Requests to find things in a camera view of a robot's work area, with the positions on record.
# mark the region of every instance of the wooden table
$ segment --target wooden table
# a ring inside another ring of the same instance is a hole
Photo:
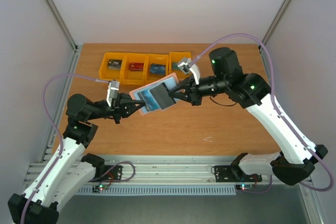
[[[98,78],[105,52],[190,51],[195,57],[207,44],[84,44],[77,74]],[[255,72],[264,78],[265,72],[256,45],[221,45],[235,50],[244,72]],[[197,63],[202,76],[213,75],[207,54]],[[137,86],[121,86],[128,93]],[[74,78],[69,95],[81,93],[92,101],[106,97],[107,85]],[[232,104],[227,95],[214,98],[222,104]],[[239,105],[219,106],[203,98],[201,106],[178,102],[165,110],[141,116],[139,112],[116,125],[113,120],[93,121],[98,131],[87,152],[122,155],[237,155],[241,152],[267,154],[279,147],[262,125]],[[63,115],[60,129],[64,131],[67,117]]]

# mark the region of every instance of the black mounting plate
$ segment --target black mounting plate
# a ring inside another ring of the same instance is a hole
[[[103,174],[112,167],[112,165],[105,165],[105,170]],[[122,166],[117,165],[115,168],[113,168],[111,171],[109,171],[110,174],[113,175],[114,180],[120,180],[122,176]],[[95,180],[94,182],[102,182],[104,180],[110,180],[110,175],[106,174],[105,176],[101,177],[100,179]]]
[[[230,165],[215,165],[211,168],[211,172],[215,174],[216,182],[255,182],[255,179],[251,175],[242,175],[242,179],[238,180],[231,171]],[[253,174],[258,182],[262,181],[261,175]]]

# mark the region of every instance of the red package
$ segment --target red package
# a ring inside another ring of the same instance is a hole
[[[129,65],[130,71],[143,71],[143,63],[131,62]]]

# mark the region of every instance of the wooden tabletop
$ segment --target wooden tabletop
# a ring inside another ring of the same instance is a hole
[[[77,74],[98,78],[105,52],[146,52],[167,54],[170,51],[189,51],[193,57],[208,44],[84,44],[76,69]],[[256,45],[230,44],[237,52],[245,73],[255,72],[266,78]],[[208,55],[197,63],[203,77],[213,75]],[[139,86],[121,86],[128,93]],[[107,85],[74,78],[69,95],[81,93],[91,101],[105,99]],[[227,95],[214,98],[222,104],[232,104]],[[201,106],[180,101],[165,111],[147,115],[139,112],[122,119],[92,121],[98,125],[97,133],[87,148],[93,154],[123,155],[238,155],[241,152],[267,154],[279,147],[262,125],[239,105],[219,106],[203,98]],[[62,117],[61,133],[67,125]]]

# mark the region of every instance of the metal grille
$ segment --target metal grille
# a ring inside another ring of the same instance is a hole
[[[154,196],[154,195],[236,195],[232,185],[112,185],[99,193],[92,186],[82,187],[77,195],[99,196]]]

